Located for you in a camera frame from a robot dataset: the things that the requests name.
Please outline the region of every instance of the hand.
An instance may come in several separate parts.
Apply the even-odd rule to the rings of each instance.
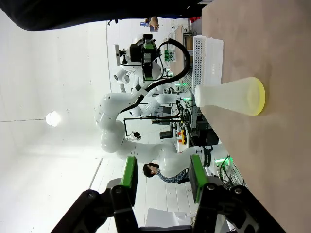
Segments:
[[[157,17],[156,16],[153,16],[151,17],[151,20],[149,22],[149,26],[153,26],[153,28],[156,30],[158,30],[159,28],[159,23],[157,22]]]

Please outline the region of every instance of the man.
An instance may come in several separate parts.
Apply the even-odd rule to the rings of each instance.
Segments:
[[[19,27],[40,31],[110,19],[197,17],[204,7],[199,1],[158,0],[149,6],[144,0],[0,0],[0,8]]]
[[[148,178],[158,175],[161,180],[167,183],[181,183],[181,181],[183,183],[189,181],[187,169],[183,170],[174,177],[165,177],[161,174],[159,165],[154,163],[145,164],[143,167],[143,173]]]

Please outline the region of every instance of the black hair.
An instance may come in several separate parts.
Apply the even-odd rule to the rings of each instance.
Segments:
[[[145,164],[144,167],[142,168],[142,171],[144,173],[144,175],[148,178],[151,178],[153,177],[155,174],[152,174],[151,173],[151,170],[148,168],[148,165],[149,166],[153,166],[153,167],[156,167],[156,168],[159,168],[159,165],[158,164],[154,164],[154,163],[148,163],[148,164]]]

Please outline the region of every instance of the light bulb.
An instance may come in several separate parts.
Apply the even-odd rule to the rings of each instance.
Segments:
[[[61,117],[56,111],[52,111],[47,114],[45,121],[48,125],[56,127],[60,123]]]

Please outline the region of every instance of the white plastic basket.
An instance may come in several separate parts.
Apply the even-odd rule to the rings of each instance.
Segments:
[[[222,79],[224,42],[197,35],[193,38],[192,92],[197,85],[218,85]]]

